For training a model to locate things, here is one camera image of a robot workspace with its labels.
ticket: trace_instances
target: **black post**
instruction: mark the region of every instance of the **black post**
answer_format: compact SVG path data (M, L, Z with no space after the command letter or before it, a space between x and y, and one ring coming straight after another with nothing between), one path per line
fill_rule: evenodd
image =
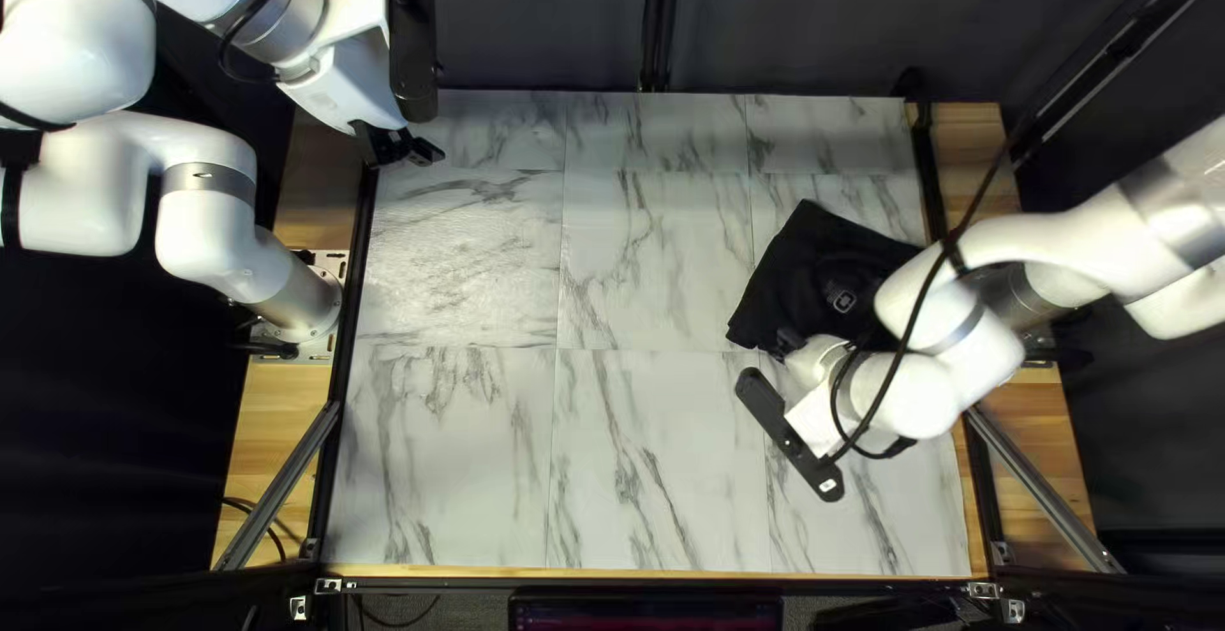
M642 4L642 58L638 70L638 91L642 93L668 89L676 1L644 0Z

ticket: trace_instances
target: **metal bracket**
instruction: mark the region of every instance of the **metal bracket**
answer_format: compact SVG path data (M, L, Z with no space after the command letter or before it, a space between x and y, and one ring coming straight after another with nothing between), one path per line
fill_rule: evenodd
M1025 603L1023 600L1000 600L1002 605L1005 624L1020 624L1025 621Z
M315 580L315 594L316 595L336 595L341 592L341 580L339 578L316 578Z
M322 249L312 249L307 251L295 251L299 256L306 256L307 265L312 270L320 272L320 276L327 279L328 277L336 279L341 283L341 288L344 288L344 281L349 276L349 251L338 250L330 251ZM272 342L279 344L281 341L277 339L278 330L276 326L260 321L251 326L251 338L252 342ZM303 342L298 344L298 355L293 358L283 358L276 354L254 354L251 357L252 361L271 363L271 364L293 364L293 365L332 365L332 359L336 355L336 339L337 339L337 325L333 325L331 330L322 333L309 342Z
M316 561L318 559L318 538L306 538L298 548L298 559Z
M306 621L306 595L289 598L289 619Z
M996 566L1008 566L1013 562L1012 548L1003 540L991 542L991 564Z
M965 584L965 593L975 600L998 600L1000 586L990 581L971 581Z

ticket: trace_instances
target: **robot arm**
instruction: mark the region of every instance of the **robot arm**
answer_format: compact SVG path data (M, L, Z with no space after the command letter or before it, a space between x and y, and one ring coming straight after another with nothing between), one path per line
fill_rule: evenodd
M1106 294L1158 338L1225 322L1225 278L1212 265L1225 256L1225 118L1071 211L980 222L958 249L969 270L1019 265L1002 273L1006 288L981 294L958 282L947 261L941 266L873 428L918 440L946 433L1020 366L1024 350L1013 328ZM927 247L877 292L876 314L894 336L903 336L941 251ZM848 360L844 344L817 337L786 359L793 376L813 388L786 418L817 455L840 441L829 385ZM872 404L893 355L861 357L848 371L838 399L848 433Z
M123 109L153 75L153 2L222 34L255 0L5 0L0 126L53 129ZM407 125L390 81L388 0L268 0L234 44L278 87L345 134ZM417 113L417 121L434 116Z
M126 254L140 238L148 176L160 175L162 267L246 305L282 339L305 342L336 321L341 292L255 224L255 169L251 147L223 131L134 113L94 118L44 136L21 184L4 184L15 173L0 169L0 207L17 216L16 235L0 246Z

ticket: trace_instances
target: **black t-shirt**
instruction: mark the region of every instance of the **black t-shirt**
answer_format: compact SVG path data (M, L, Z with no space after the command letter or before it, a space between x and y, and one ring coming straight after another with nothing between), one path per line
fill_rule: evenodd
M815 334L855 342L875 328L865 348L895 349L898 341L877 327L872 299L919 251L802 201L753 271L728 339L782 358Z

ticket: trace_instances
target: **white marble tile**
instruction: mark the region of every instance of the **white marble tile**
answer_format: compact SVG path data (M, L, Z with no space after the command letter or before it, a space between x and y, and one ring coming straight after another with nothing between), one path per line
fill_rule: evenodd
M730 352L752 273L746 175L566 172L557 344Z
M573 93L566 169L742 173L744 96Z
M762 370L790 407L802 396L785 370ZM771 566L775 573L969 576L962 483L951 435L894 458L839 459L846 494L823 502L772 444L767 447Z
M756 354L557 352L549 566L768 571Z
M800 201L916 246L926 245L922 194L915 173L891 176L834 174L752 175L753 257L760 261Z
M560 172L382 172L358 334L425 346L552 346Z
M323 556L544 566L554 352L359 341Z
M562 169L561 93L439 91L439 116L410 126L447 153L456 169Z
M892 174L915 169L895 98L747 96L752 169L767 174Z

